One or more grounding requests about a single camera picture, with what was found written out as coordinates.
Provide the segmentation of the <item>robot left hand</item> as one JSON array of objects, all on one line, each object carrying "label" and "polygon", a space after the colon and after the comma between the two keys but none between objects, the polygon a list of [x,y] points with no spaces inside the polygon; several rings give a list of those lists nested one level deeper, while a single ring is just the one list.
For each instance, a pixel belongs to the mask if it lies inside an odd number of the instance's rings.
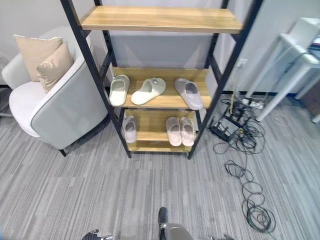
[{"label": "robot left hand", "polygon": [[93,229],[84,235],[81,240],[113,240],[112,235],[98,236],[99,229]]}]

